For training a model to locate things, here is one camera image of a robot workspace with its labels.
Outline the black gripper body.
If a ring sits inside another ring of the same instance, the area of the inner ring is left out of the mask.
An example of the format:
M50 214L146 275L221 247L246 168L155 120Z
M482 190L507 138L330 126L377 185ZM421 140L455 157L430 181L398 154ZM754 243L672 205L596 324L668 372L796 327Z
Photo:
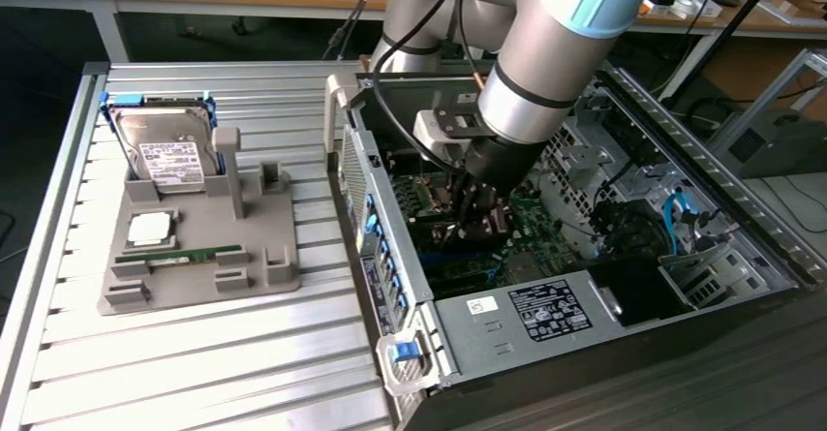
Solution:
M522 144L499 137L474 139L466 154L466 170L499 193L510 193L539 156L539 143Z

